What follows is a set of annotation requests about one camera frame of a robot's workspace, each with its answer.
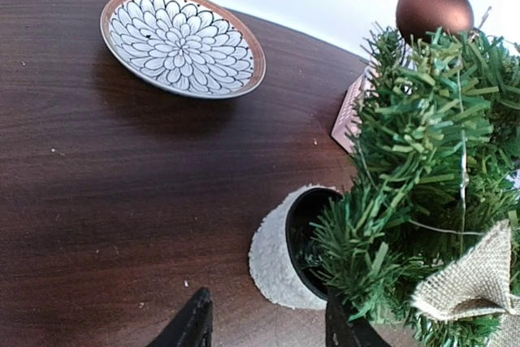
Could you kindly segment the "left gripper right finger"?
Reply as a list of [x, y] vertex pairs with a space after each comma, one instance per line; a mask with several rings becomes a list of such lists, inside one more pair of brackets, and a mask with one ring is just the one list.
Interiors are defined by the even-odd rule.
[[354, 308], [337, 289], [328, 289], [325, 314], [327, 347], [390, 347], [363, 317], [351, 320]]

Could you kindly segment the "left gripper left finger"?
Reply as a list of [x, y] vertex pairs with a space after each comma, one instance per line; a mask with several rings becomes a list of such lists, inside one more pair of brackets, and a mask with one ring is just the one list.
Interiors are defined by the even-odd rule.
[[213, 301], [206, 287], [199, 288], [174, 319], [148, 347], [206, 347], [212, 344]]

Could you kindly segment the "burlap ribbon bow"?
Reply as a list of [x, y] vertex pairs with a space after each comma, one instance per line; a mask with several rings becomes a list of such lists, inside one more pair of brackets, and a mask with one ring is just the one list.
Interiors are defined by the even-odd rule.
[[419, 283], [411, 306], [440, 322], [498, 314], [488, 346], [519, 345], [519, 296], [511, 292], [513, 230], [496, 223], [457, 261]]

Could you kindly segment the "pink plastic basket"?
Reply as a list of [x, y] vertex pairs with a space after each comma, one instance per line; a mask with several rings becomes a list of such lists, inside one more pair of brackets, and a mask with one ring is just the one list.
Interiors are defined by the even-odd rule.
[[347, 88], [331, 131], [331, 138], [350, 155], [355, 153], [355, 141], [361, 133], [362, 121], [358, 112], [362, 109], [362, 101], [365, 97], [378, 96], [371, 82], [373, 76], [377, 76], [377, 73], [371, 65], [368, 65]]

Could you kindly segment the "small green christmas tree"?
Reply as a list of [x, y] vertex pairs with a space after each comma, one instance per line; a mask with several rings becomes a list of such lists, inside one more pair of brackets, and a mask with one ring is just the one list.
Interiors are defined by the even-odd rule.
[[358, 112], [352, 188], [290, 193], [254, 233], [249, 273], [281, 306], [326, 313], [334, 288], [350, 319], [374, 329], [410, 327], [422, 346], [488, 346], [498, 314], [440, 322], [411, 297], [504, 219], [519, 296], [519, 54], [479, 30], [427, 35], [371, 38], [378, 96]]

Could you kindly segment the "red bauble ornament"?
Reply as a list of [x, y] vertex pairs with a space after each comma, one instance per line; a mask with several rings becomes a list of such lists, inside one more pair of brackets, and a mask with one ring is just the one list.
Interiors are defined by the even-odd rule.
[[426, 40], [442, 28], [447, 33], [467, 33], [475, 26], [469, 0], [398, 0], [396, 26], [407, 44]]

